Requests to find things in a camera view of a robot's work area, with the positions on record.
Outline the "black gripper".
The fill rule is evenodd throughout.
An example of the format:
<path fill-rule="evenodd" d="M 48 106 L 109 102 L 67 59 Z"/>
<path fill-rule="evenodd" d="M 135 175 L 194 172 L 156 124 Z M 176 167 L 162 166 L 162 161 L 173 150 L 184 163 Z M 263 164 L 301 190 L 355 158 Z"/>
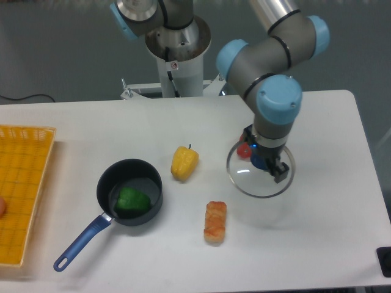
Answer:
<path fill-rule="evenodd" d="M 287 137 L 277 140 L 267 139 L 261 136 L 253 125 L 249 125 L 243 130 L 242 141 L 250 147 L 250 161 L 255 168 L 269 170 L 275 183 L 280 183 L 287 178 L 290 168 L 280 160 Z"/>

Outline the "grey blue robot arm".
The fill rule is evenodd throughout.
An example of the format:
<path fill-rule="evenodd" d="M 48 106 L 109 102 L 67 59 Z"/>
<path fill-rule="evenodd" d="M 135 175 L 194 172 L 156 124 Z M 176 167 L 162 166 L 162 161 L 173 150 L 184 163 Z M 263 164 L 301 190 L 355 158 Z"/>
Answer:
<path fill-rule="evenodd" d="M 228 42 L 216 68 L 254 113 L 243 132 L 254 167 L 279 183 L 289 171 L 280 160 L 302 100 L 298 82 L 285 75 L 291 67 L 324 52 L 330 42 L 327 24 L 305 16 L 294 1 L 252 1 L 268 37 L 257 45 Z M 203 55 L 211 43 L 210 28 L 194 13 L 192 1 L 114 1 L 121 31 L 130 40 L 145 38 L 158 65 L 163 97 L 200 96 Z"/>

